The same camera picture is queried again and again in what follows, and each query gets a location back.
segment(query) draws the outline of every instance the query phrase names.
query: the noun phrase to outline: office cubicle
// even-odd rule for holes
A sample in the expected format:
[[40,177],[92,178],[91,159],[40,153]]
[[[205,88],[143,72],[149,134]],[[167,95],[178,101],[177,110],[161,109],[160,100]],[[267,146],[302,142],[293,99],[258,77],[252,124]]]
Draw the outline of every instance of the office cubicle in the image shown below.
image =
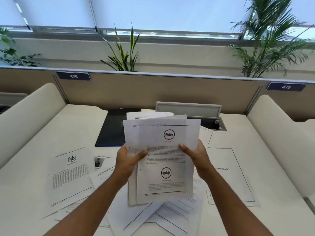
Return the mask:
[[[89,73],[90,80],[60,79],[57,72]],[[266,90],[270,82],[305,83],[302,91]],[[54,83],[70,104],[103,109],[155,108],[156,101],[221,104],[222,113],[246,114],[269,95],[291,118],[315,118],[315,81],[253,79],[38,67],[0,67],[0,91],[27,93]]]

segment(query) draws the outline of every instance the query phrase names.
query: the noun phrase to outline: potted plant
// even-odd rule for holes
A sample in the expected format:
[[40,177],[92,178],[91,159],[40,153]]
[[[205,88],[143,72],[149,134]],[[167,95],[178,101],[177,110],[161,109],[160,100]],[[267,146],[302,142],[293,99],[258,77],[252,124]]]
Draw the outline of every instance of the potted plant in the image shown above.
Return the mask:
[[0,61],[8,65],[37,67],[40,63],[34,62],[33,59],[40,54],[19,56],[17,50],[10,47],[10,45],[15,42],[12,38],[8,37],[8,33],[8,29],[0,27],[0,40],[9,45],[9,48],[0,49],[0,52],[3,53],[3,55],[0,56]]
[[104,64],[106,64],[107,66],[113,68],[116,71],[135,71],[135,64],[138,58],[138,51],[137,53],[133,56],[133,52],[134,52],[134,48],[136,46],[136,43],[139,39],[138,35],[136,38],[134,38],[134,31],[133,31],[133,27],[131,24],[131,34],[130,34],[130,54],[128,54],[128,52],[124,52],[123,47],[121,46],[120,43],[120,38],[117,34],[117,30],[116,30],[116,26],[115,26],[115,34],[116,34],[116,45],[118,47],[119,50],[119,55],[121,60],[117,57],[117,55],[115,54],[115,51],[113,50],[112,46],[110,45],[110,43],[103,37],[103,39],[106,41],[106,43],[108,44],[108,46],[110,47],[110,49],[113,52],[112,56],[108,56],[107,58],[107,62],[104,60],[100,61]]
[[284,71],[284,61],[289,64],[303,63],[308,59],[303,50],[313,48],[314,43],[309,39],[292,38],[291,27],[299,24],[291,14],[292,0],[250,0],[252,11],[248,21],[236,23],[234,27],[247,30],[247,35],[253,40],[252,53],[237,45],[229,45],[235,50],[234,56],[243,61],[241,72],[244,77],[262,78],[268,71]]

